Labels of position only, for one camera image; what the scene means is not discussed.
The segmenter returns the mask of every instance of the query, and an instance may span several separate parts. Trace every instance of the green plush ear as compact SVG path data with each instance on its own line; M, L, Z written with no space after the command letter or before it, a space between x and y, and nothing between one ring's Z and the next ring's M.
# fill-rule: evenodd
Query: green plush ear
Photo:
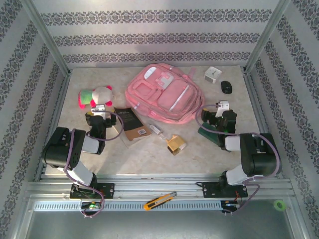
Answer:
M81 90L79 97L80 97L80 103L82 105L87 105L92 100L92 92L91 90Z

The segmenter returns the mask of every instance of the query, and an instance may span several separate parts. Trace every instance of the stuffed toy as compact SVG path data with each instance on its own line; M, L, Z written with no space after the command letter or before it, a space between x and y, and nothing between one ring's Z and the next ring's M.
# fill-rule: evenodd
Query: stuffed toy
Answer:
M113 94L111 90L111 86L100 86L94 90L81 90L78 95L79 107L84 109L87 104L90 104L91 107L95 107L98 104L112 106Z

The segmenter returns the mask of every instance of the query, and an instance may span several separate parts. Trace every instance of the marble surface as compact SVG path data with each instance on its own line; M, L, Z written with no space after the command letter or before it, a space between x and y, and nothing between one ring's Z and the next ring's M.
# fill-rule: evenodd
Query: marble surface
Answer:
M113 87L115 107L125 106L124 91L128 82L142 70L131 68L79 68L72 71L59 126L69 129L77 128L88 131L84 114L90 110L87 106L80 109L77 96L81 89L93 89L98 86ZM191 67L181 67L188 73ZM204 79L208 67L196 67L194 82L205 94L207 104L215 104L219 100L228 100L231 109L237 113L236 132L258 132L257 122L250 103L246 85L239 66L218 67L223 73L212 84ZM220 82L229 81L233 93L226 95L221 92ZM141 117L144 123L154 122ZM80 160L92 172L99 175L107 174L144 174L144 173L221 173L236 167L240 163L240 152L222 151L214 143L197 133L196 121L183 125L156 122L167 135L178 134L188 146L178 155L173 156L167 144L157 135L138 142L127 148L120 138L106 142L101 155L82 153ZM107 137L115 136L113 128L107 129ZM46 175L61 175L62 172L47 167Z

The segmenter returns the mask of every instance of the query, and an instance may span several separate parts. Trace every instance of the brown notebook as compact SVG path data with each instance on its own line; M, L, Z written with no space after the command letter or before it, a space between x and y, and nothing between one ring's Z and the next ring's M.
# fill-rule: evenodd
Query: brown notebook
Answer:
M114 108L114 110L124 122L124 133L129 141L152 134L132 108Z

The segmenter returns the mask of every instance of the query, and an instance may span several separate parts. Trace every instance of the white wall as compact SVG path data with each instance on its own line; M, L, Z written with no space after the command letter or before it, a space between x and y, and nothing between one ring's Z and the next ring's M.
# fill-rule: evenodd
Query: white wall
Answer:
M319 7L293 0L251 78L312 238L319 238Z
M34 0L70 68L244 66L278 0Z
M0 0L0 239L32 181L64 76L18 0Z

